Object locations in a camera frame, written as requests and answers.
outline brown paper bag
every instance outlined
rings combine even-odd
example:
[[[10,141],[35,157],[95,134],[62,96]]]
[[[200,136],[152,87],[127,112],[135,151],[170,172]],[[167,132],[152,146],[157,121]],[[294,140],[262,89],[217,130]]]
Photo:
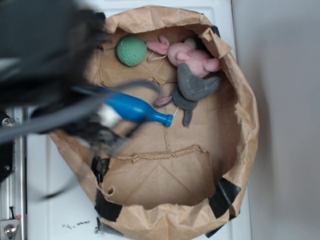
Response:
[[[145,89],[127,93],[152,103],[172,93],[177,69],[166,58],[125,66],[116,56],[117,43],[126,35],[157,41],[161,34],[174,43],[197,34],[220,59],[223,83],[198,102],[189,128],[182,125],[182,110],[171,127],[145,123],[110,160],[100,185],[91,171],[92,153],[62,131],[51,134],[102,222],[127,238],[189,240],[206,233],[210,237],[212,230],[240,212],[258,145],[257,105],[231,47],[211,26],[203,14],[159,6],[111,16],[106,29],[112,43],[96,51],[86,73],[92,83],[107,87],[149,79],[160,85],[162,96]],[[174,104],[159,109],[166,114],[175,110]]]

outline black wire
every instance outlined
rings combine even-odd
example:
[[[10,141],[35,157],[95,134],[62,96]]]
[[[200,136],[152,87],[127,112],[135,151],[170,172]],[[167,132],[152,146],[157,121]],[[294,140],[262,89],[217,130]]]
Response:
[[[117,86],[115,89],[117,91],[123,91],[135,87],[145,87],[159,92],[159,88],[155,84],[146,80],[137,80],[125,83]],[[35,117],[30,122],[23,123],[22,125],[0,129],[0,144],[12,141],[18,136],[45,132],[82,119],[92,113],[95,113],[101,106],[102,102],[113,94],[114,93],[106,91],[92,92],[91,96],[88,96],[74,105],[67,106],[54,113]]]

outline white wall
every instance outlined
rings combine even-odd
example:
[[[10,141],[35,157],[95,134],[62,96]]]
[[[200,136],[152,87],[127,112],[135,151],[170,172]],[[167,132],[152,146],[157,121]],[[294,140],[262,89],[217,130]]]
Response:
[[[232,0],[232,9],[260,117],[252,239],[320,239],[320,0]]]

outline blue plastic bottle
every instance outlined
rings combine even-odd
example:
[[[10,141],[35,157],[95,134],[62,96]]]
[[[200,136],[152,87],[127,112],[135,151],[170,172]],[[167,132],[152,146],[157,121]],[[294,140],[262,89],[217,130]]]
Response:
[[[99,87],[100,90],[114,93],[111,97],[108,97],[104,103],[111,106],[123,119],[132,122],[148,122],[154,121],[164,124],[166,127],[170,127],[173,115],[165,115],[154,110],[147,102],[129,96],[127,94],[113,91],[106,87]]]

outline green textured ball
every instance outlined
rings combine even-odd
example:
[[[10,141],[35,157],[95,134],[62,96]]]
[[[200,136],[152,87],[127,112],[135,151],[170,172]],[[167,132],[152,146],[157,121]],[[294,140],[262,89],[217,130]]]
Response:
[[[147,45],[137,36],[125,36],[116,47],[119,60],[128,66],[141,63],[147,54]]]

